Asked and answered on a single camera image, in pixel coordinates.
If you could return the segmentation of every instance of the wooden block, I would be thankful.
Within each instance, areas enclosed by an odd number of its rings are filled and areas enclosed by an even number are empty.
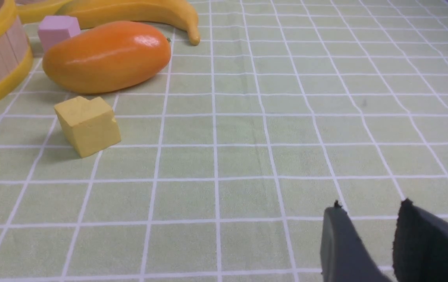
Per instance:
[[[80,157],[89,157],[121,142],[112,107],[98,97],[76,97],[55,105],[63,133]]]
[[[46,16],[37,33],[46,52],[53,45],[80,34],[81,29],[73,16]]]

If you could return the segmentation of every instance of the banana tip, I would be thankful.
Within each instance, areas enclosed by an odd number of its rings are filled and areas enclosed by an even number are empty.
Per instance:
[[[190,27],[188,30],[189,41],[192,45],[196,46],[201,41],[201,36],[197,26]]]

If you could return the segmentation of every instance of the toy mango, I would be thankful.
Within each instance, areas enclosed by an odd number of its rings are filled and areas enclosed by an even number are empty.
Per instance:
[[[68,91],[94,95],[140,84],[170,59],[170,42],[155,27],[117,21],[54,45],[43,55],[43,70]]]

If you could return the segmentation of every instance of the white grid line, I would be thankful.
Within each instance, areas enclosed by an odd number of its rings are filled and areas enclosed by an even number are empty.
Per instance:
[[[323,143],[326,147],[335,146],[426,146],[424,142],[360,142],[360,143]],[[448,146],[448,142],[428,142],[430,146]],[[210,148],[214,147],[213,144],[162,144],[161,148]],[[228,147],[278,147],[278,146],[294,146],[294,147],[305,147],[305,146],[322,146],[322,143],[222,143],[217,144],[217,148],[228,148]],[[130,144],[130,145],[113,145],[110,148],[157,148],[156,144]],[[72,148],[70,145],[0,145],[0,149],[32,149],[32,148]]]
[[[175,27],[172,30],[172,42],[171,42],[171,53],[173,54],[173,50],[175,47],[174,39],[176,35],[176,29]],[[154,163],[154,181],[152,181],[152,191],[151,191],[151,199],[149,201],[149,213],[147,216],[147,227],[145,229],[145,238],[143,243],[143,253],[142,253],[142,262],[140,266],[140,278],[139,282],[143,282],[145,280],[145,271],[147,269],[147,259],[149,254],[149,243],[151,239],[151,229],[152,229],[152,218],[154,216],[154,202],[156,199],[156,188],[158,187],[158,178],[159,178],[159,167],[161,162],[161,148],[163,144],[163,134],[165,131],[165,114],[166,109],[168,105],[168,92],[170,90],[170,74],[172,71],[172,60],[168,63],[168,77],[167,77],[167,83],[166,83],[166,90],[165,90],[165,98],[163,100],[163,113],[161,114],[161,126],[160,126],[160,134],[158,138],[158,151],[156,153],[156,161]]]
[[[283,37],[283,40],[285,42],[285,48],[287,49],[288,56],[290,57],[290,63],[292,64],[292,68],[294,69],[294,73],[295,73],[296,78],[297,78],[297,84],[299,85],[299,89],[301,89],[302,95],[304,97],[304,103],[306,104],[306,107],[309,109],[310,113],[314,114],[314,110],[312,109],[312,107],[309,104],[309,101],[308,101],[308,98],[306,96],[306,93],[304,92],[304,87],[302,86],[301,79],[299,78],[299,73],[297,72],[297,67],[295,66],[295,62],[294,62],[294,59],[292,57],[292,52],[290,51],[290,47],[288,46],[287,38],[285,37],[285,33],[283,31],[283,27],[282,27],[281,22],[280,22],[279,17],[278,17],[278,11],[276,10],[276,6],[274,5],[274,1],[273,0],[270,0],[270,1],[271,1],[271,4],[272,4],[272,8],[274,9],[274,12],[276,14],[276,21],[278,22],[279,28],[281,30],[281,37]],[[313,119],[313,127],[314,127],[314,129],[316,131],[316,136],[317,136],[317,139],[319,141],[319,144],[322,147],[323,156],[325,157],[325,162],[326,162],[326,164],[327,164],[327,166],[329,168],[330,175],[333,177],[333,182],[334,182],[335,188],[337,190],[337,194],[339,195],[339,200],[342,203],[342,205],[345,207],[346,212],[348,213],[348,215],[350,215],[350,211],[347,208],[346,200],[344,199],[344,195],[342,194],[341,187],[339,185],[339,181],[337,181],[337,179],[335,178],[334,168],[332,167],[332,162],[330,161],[330,158],[328,157],[328,152],[326,151],[326,146],[325,146],[325,144],[323,142],[323,138],[322,138],[321,134],[319,133],[319,128],[318,128],[317,123],[316,123],[316,117],[312,116],[312,119]]]
[[[112,109],[115,110],[116,109],[116,105],[118,105],[118,100],[119,100],[119,94],[116,94],[115,98],[114,98],[114,104],[112,105]],[[59,279],[60,282],[64,282],[65,278],[67,276],[67,272],[69,271],[69,265],[70,262],[72,261],[72,254],[75,250],[76,247],[76,242],[79,236],[79,231],[81,229],[81,223],[83,222],[83,218],[84,218],[84,214],[86,212],[86,205],[88,204],[88,200],[90,198],[90,194],[91,194],[91,190],[93,189],[93,184],[94,184],[94,179],[95,179],[95,175],[98,169],[98,164],[100,162],[100,158],[102,157],[103,151],[98,152],[96,158],[95,158],[95,162],[93,163],[93,168],[91,170],[91,175],[90,178],[88,180],[88,187],[86,188],[86,193],[84,195],[84,200],[83,203],[81,205],[81,209],[79,211],[79,216],[78,216],[78,220],[77,220],[77,225],[76,228],[74,230],[74,233],[72,234],[72,239],[71,239],[71,243],[69,245],[69,250],[67,252],[66,255],[66,259],[65,259],[65,263],[63,266],[63,270],[62,270],[62,275]]]
[[[392,266],[378,266],[381,271],[391,271]],[[264,269],[253,271],[223,271],[222,276],[237,275],[278,275],[278,274],[297,274],[297,273],[319,273],[320,268],[297,268],[297,269]],[[216,271],[195,272],[195,273],[151,273],[146,274],[145,278],[196,278],[196,277],[216,277]],[[77,276],[68,277],[66,281],[100,281],[100,280],[137,280],[139,275],[104,275],[104,276]],[[37,277],[37,278],[9,278],[0,279],[0,282],[54,282],[55,277]]]
[[[40,64],[41,64],[41,61],[37,62],[37,64],[36,64],[36,68],[37,68]],[[1,114],[1,116],[0,116],[0,123],[2,122],[2,120],[3,120],[3,118],[4,118],[4,115],[5,115],[6,113],[9,112],[9,109],[10,109],[10,108],[12,107],[12,105],[15,103],[16,99],[20,96],[20,93],[25,89],[25,87],[27,86],[28,82],[30,81],[30,78],[32,77],[32,75],[34,75],[34,72],[31,71],[31,73],[29,73],[29,75],[28,75],[28,79],[27,79],[27,81],[22,85],[20,91],[18,91],[17,95],[15,95],[15,97],[13,98],[13,100],[12,100],[12,101],[9,103],[9,105],[6,107],[6,109],[5,109],[5,111],[3,112],[3,114]],[[46,139],[45,139],[46,142],[48,141],[49,136],[50,136],[50,132],[49,132],[48,135],[46,136]],[[24,183],[23,183],[23,185],[24,185],[25,188],[27,187],[28,182],[29,182],[30,179],[32,178],[32,174],[31,174],[31,172],[32,172],[32,173],[34,172],[34,165],[38,162],[39,158],[41,158],[42,152],[43,152],[43,148],[40,149],[39,155],[38,155],[38,156],[36,157],[36,159],[34,160],[34,163],[32,164],[31,170],[29,171],[29,175],[27,176],[27,178],[25,179],[25,181],[24,181]],[[22,189],[22,190],[20,191],[20,194],[18,195],[18,198],[16,199],[16,203],[15,203],[15,205],[14,205],[14,207],[13,207],[13,210],[11,211],[11,213],[9,213],[9,217],[8,217],[8,220],[7,220],[7,224],[10,224],[11,221],[13,220],[13,218],[14,218],[14,216],[15,216],[16,209],[18,208],[18,205],[20,205],[20,202],[21,202],[21,200],[22,200],[23,193],[24,193],[24,190]],[[3,229],[3,231],[2,231],[1,234],[0,234],[0,245],[1,245],[1,243],[3,242],[4,236],[6,235],[6,233],[7,233],[7,229]]]
[[[243,5],[241,5],[242,10],[243,10],[243,22],[245,25],[247,25],[247,18],[244,16],[244,11],[245,11],[245,7]],[[245,29],[245,35],[247,36],[247,41],[248,41],[248,51],[250,54],[252,54],[252,48],[250,45],[250,37],[248,35],[248,29]],[[255,62],[252,61],[252,69],[254,70],[254,73],[256,74],[256,66],[255,66]],[[262,97],[260,95],[260,86],[258,83],[258,78],[257,75],[254,75],[254,80],[255,80],[255,84],[256,84],[256,90],[258,95],[258,102],[260,105],[260,109],[262,110],[262,113],[265,114],[265,108],[262,102]],[[264,126],[264,134],[265,134],[265,140],[267,143],[267,151],[269,153],[269,162],[271,163],[271,168],[272,168],[272,173],[274,176],[274,183],[276,185],[276,193],[278,195],[278,202],[279,202],[279,210],[281,212],[281,217],[283,218],[283,230],[285,232],[285,239],[286,239],[286,243],[287,243],[287,249],[288,249],[288,256],[290,257],[290,266],[292,267],[292,269],[295,271],[297,269],[297,264],[295,261],[295,255],[294,255],[294,249],[292,247],[292,240],[290,239],[290,230],[288,228],[288,221],[286,219],[287,215],[285,212],[285,206],[283,203],[283,196],[281,195],[281,186],[279,184],[279,178],[278,178],[278,172],[276,171],[276,164],[274,162],[274,156],[272,154],[272,147],[270,145],[271,141],[270,141],[270,137],[269,137],[269,130],[267,129],[267,119],[265,116],[263,116],[263,126]],[[297,272],[294,272],[294,281],[295,282],[299,282],[299,275]]]
[[[274,14],[267,14],[267,13],[260,13],[260,14],[255,14],[255,13],[241,13],[238,11],[228,11],[228,12],[220,12],[220,13],[213,13],[213,14],[243,14],[245,16],[274,16]],[[199,13],[200,16],[208,16],[208,13]],[[282,13],[282,14],[278,14],[278,16],[295,16],[295,17],[306,17],[306,14],[287,14],[287,13]],[[372,14],[370,14],[370,16],[357,16],[357,15],[343,15],[343,16],[337,16],[337,15],[332,15],[332,14],[313,14],[311,15],[312,18],[403,18],[403,16],[374,16]],[[448,16],[407,16],[407,18],[448,18]]]
[[[279,179],[294,179],[294,180],[332,180],[332,176],[295,176],[295,175],[278,175]],[[384,180],[384,179],[437,179],[448,178],[448,174],[435,174],[435,175],[344,175],[336,176],[336,179],[359,179],[359,180]],[[270,175],[249,175],[243,177],[219,177],[218,181],[231,181],[231,180],[255,180],[255,179],[274,179],[274,176]],[[152,178],[131,178],[131,179],[96,179],[93,183],[129,183],[129,182],[153,182]],[[158,182],[197,182],[197,181],[215,181],[214,177],[208,178],[158,178]],[[13,180],[0,180],[0,184],[16,185],[24,184],[25,181],[13,181]],[[32,180],[29,184],[79,184],[89,183],[89,180],[82,179],[54,179],[54,180]]]
[[[424,37],[418,30],[416,30],[416,32],[417,32],[417,33],[418,33],[418,34],[419,34],[425,41],[427,41],[426,38],[425,38],[425,37]],[[429,45],[431,48],[435,49],[437,52],[439,52],[439,50],[438,50],[437,48],[435,48],[434,46],[432,46],[432,44],[428,43],[428,45]],[[397,45],[395,45],[395,46],[396,46],[396,48],[398,48],[398,50],[400,50],[403,54],[405,54],[405,52],[404,52],[401,48],[399,48]],[[445,59],[445,58],[443,58],[443,60],[444,60],[444,62],[448,65],[448,60]],[[435,91],[435,89],[434,89],[434,88],[429,84],[429,82],[424,78],[423,73],[421,73],[421,72],[419,71],[419,69],[417,69],[416,66],[414,66],[414,64],[412,64],[412,62],[410,62],[409,59],[407,59],[407,62],[410,63],[410,64],[412,65],[412,67],[415,69],[415,71],[417,72],[417,74],[422,78],[423,82],[428,86],[428,88],[430,88],[430,90],[431,90],[433,93],[437,94],[436,91]],[[437,99],[439,100],[439,102],[442,103],[442,105],[448,109],[448,105],[446,104],[446,102],[444,102],[444,100],[442,100],[442,98],[441,98],[440,96],[436,95],[436,97],[437,97]]]
[[[448,214],[435,214],[435,216],[448,219]],[[288,221],[323,221],[323,216],[286,216]],[[397,215],[375,215],[375,216],[350,216],[353,221],[365,220],[396,220]],[[172,224],[204,224],[204,223],[245,223],[245,222],[279,222],[283,217],[262,218],[220,218],[216,219],[180,219],[180,220],[152,220],[152,221],[98,221],[82,222],[81,227],[104,227],[104,226],[142,226],[142,225],[172,225]],[[24,228],[76,228],[77,223],[24,223],[24,224],[0,224],[0,229],[24,229]]]
[[[18,195],[18,198],[16,199],[16,203],[13,206],[13,210],[11,211],[11,213],[9,213],[9,217],[7,220],[7,224],[5,226],[5,228],[3,228],[3,231],[0,234],[0,246],[3,243],[3,240],[5,238],[5,235],[7,233],[7,231],[9,230],[8,226],[11,224],[11,222],[13,221],[13,218],[16,215],[16,211],[18,210],[18,207],[20,206],[20,203],[22,202],[22,199],[25,195],[25,191],[27,191],[27,187],[29,186],[30,180],[32,179],[32,175],[34,175],[34,171],[36,170],[36,166],[39,162],[39,160],[41,159],[41,157],[43,157],[43,153],[45,150],[44,145],[48,143],[48,141],[50,140],[51,134],[53,132],[53,130],[55,129],[55,126],[58,122],[58,118],[53,118],[53,123],[50,127],[50,130],[48,131],[48,133],[46,134],[46,137],[43,141],[43,146],[41,147],[41,149],[39,150],[39,153],[36,157],[36,159],[34,159],[34,162],[32,163],[32,166],[30,168],[29,174],[27,175],[27,178],[25,180],[25,183],[20,191],[20,194]]]
[[[247,42],[247,40],[245,39],[214,39],[213,42]],[[283,40],[249,40],[250,42],[259,42],[259,43],[267,43],[267,42],[272,42],[272,43],[283,43]],[[210,40],[208,39],[201,39],[201,42],[210,42]],[[322,43],[322,41],[320,40],[288,40],[289,43]],[[356,41],[346,41],[346,40],[323,40],[324,43],[356,43]],[[438,44],[438,45],[448,45],[448,42],[432,42],[432,41],[393,41],[394,43],[397,44],[415,44],[415,45],[423,45],[423,44],[427,44],[427,43],[431,43],[431,44]],[[365,41],[365,40],[360,40],[360,43],[392,43],[391,41]]]
[[[273,94],[274,96],[287,96],[286,94]],[[210,117],[213,114],[166,114],[165,117],[167,118],[195,118],[195,117],[202,117],[207,116]],[[275,116],[295,116],[295,117],[320,117],[324,116],[327,118],[350,118],[353,116],[365,116],[365,117],[400,117],[400,116],[409,116],[408,114],[260,114],[260,113],[218,113],[217,116],[266,116],[266,117],[275,117]],[[116,118],[161,118],[162,114],[138,114],[138,115],[117,115]],[[448,118],[448,114],[410,114],[410,116],[413,117],[419,117],[419,118]],[[33,119],[41,119],[41,118],[54,118],[55,116],[50,115],[32,115],[32,114],[13,114],[13,115],[5,115],[4,118],[33,118]]]
[[[41,94],[62,94],[65,95],[67,94],[66,92],[59,92],[59,91],[41,91],[41,92],[34,92],[34,91],[28,91],[28,92],[23,92],[20,93],[21,95],[23,94],[36,94],[36,93],[41,93]],[[151,92],[151,93],[131,93],[131,92],[125,92],[125,93],[121,93],[121,95],[123,96],[164,96],[163,93],[156,93],[156,92]],[[204,96],[204,95],[213,95],[213,93],[172,93],[169,94],[168,96]],[[257,93],[215,93],[215,95],[219,95],[219,96],[258,96]],[[301,94],[296,94],[296,93],[263,93],[261,94],[261,96],[299,96]],[[392,96],[391,93],[355,93],[355,94],[351,94],[352,96]],[[448,93],[396,93],[396,96],[448,96]],[[345,93],[331,93],[331,94],[327,94],[327,93],[318,93],[318,94],[307,94],[308,97],[315,97],[315,96],[344,96],[347,97],[347,94]],[[35,116],[35,117],[47,117],[50,115],[45,115],[45,114],[6,114],[6,117],[25,117],[25,116]],[[149,116],[149,115],[121,115],[121,116]]]
[[[220,189],[219,189],[219,159],[217,147],[217,106],[215,97],[215,66],[214,66],[214,52],[213,52],[213,27],[212,27],[212,2],[208,1],[208,11],[210,14],[210,66],[211,66],[211,80],[212,80],[212,127],[213,127],[213,175],[215,177],[215,225],[216,233],[216,256],[217,256],[217,282],[222,282],[222,242],[220,234]]]
[[[257,75],[257,76],[296,76],[292,73],[252,73],[252,72],[239,72],[239,73],[215,73],[216,75]],[[211,76],[208,73],[172,73],[172,75],[185,75],[185,76]],[[413,73],[386,73],[379,75],[377,73],[301,73],[297,76],[410,76],[415,75]],[[426,76],[448,76],[448,74],[437,74],[437,73],[431,73],[431,74],[425,74]]]
[[[385,31],[385,34],[387,35],[387,37],[389,37],[391,39],[391,37],[389,36],[389,34],[387,33],[387,31]],[[403,52],[403,50],[401,50],[401,48],[399,48],[397,45],[395,45],[396,48],[398,48],[398,50],[400,50],[401,52]],[[375,64],[373,63],[372,59],[369,57],[369,61],[372,63],[372,65],[374,66],[374,68],[377,70],[377,67],[375,66]],[[431,85],[426,81],[426,79],[423,77],[423,75],[421,74],[421,72],[419,72],[419,70],[412,64],[413,68],[415,68],[415,70],[417,71],[417,74],[423,79],[423,81],[425,82],[425,84],[431,89],[431,91],[433,91],[433,93],[436,93],[435,90],[431,87]],[[384,80],[383,77],[381,77],[382,81],[385,83],[386,87],[392,92],[394,93],[394,91],[392,91],[392,88],[387,84],[387,82]],[[398,99],[398,97],[394,96],[394,99],[396,100],[396,102],[400,105],[400,107],[402,107],[405,111],[407,111],[407,113],[410,113],[410,111],[405,108],[405,106],[403,106],[403,104],[400,102],[400,100]],[[441,98],[439,96],[437,96],[437,99],[442,102],[442,104],[444,104],[444,106],[446,106],[446,108],[448,108],[448,106],[441,100]],[[423,140],[424,144],[426,145],[426,147],[428,147],[428,150],[430,151],[430,153],[432,154],[432,156],[435,158],[435,161],[437,162],[437,164],[439,165],[440,169],[445,173],[448,174],[448,171],[446,170],[446,168],[444,167],[443,163],[440,161],[439,157],[437,156],[436,152],[431,148],[431,146],[428,144],[428,142],[426,141],[426,138],[424,137],[424,135],[422,134],[422,132],[419,130],[419,128],[417,127],[417,125],[415,124],[414,119],[410,116],[409,117],[410,122],[412,123],[412,126],[414,127],[414,129],[416,130],[416,132],[419,134],[419,137]]]
[[[304,6],[304,8],[306,9],[306,12],[309,14],[309,11],[308,11],[307,7]],[[330,53],[329,50],[328,50],[328,48],[326,47],[325,43],[322,43],[322,45],[323,45],[325,51],[326,51],[327,53]],[[379,155],[379,157],[380,157],[380,159],[381,159],[381,162],[382,162],[383,166],[386,168],[387,173],[391,176],[391,179],[392,179],[392,181],[393,181],[393,183],[394,183],[394,186],[396,187],[396,191],[397,191],[398,195],[400,196],[400,198],[401,198],[402,200],[404,200],[404,199],[405,199],[405,195],[403,194],[403,191],[401,190],[401,188],[400,188],[400,186],[399,186],[399,184],[398,184],[398,181],[397,181],[396,178],[394,177],[391,168],[389,168],[389,165],[387,164],[387,161],[386,161],[386,159],[384,158],[384,155],[382,154],[382,152],[381,152],[381,150],[380,150],[380,146],[377,144],[377,142],[376,142],[375,139],[374,139],[373,134],[371,133],[370,129],[368,128],[368,126],[367,126],[367,122],[366,122],[366,120],[365,120],[365,117],[363,116],[363,111],[360,109],[360,107],[357,106],[356,102],[354,101],[354,99],[353,99],[353,97],[352,97],[352,95],[351,95],[351,92],[349,91],[349,89],[348,89],[346,83],[345,83],[344,80],[342,79],[342,76],[340,76],[340,72],[339,72],[339,70],[338,70],[338,68],[337,68],[337,65],[335,64],[335,62],[333,61],[332,58],[330,58],[330,62],[332,63],[332,66],[333,66],[333,68],[335,69],[335,71],[337,72],[337,74],[339,74],[339,80],[340,80],[340,82],[342,83],[342,85],[343,85],[343,87],[344,87],[344,90],[346,91],[346,93],[347,93],[347,95],[348,95],[348,98],[351,100],[351,103],[353,104],[353,106],[354,106],[354,107],[358,110],[358,112],[360,113],[360,117],[361,117],[361,121],[362,121],[362,123],[363,123],[363,127],[365,127],[365,131],[367,132],[368,137],[371,139],[372,143],[374,144],[374,147],[375,147],[376,150],[377,150],[377,153],[378,153],[378,155]]]

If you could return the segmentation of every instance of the yellow banana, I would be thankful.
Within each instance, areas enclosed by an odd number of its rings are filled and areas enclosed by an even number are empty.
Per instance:
[[[72,0],[55,15],[74,16],[81,29],[115,21],[164,23],[187,31],[198,45],[198,13],[186,0]]]
[[[44,19],[45,16],[51,16],[58,11],[63,5],[72,0],[46,0],[34,2],[26,5],[18,5],[18,15],[22,24],[37,23]]]

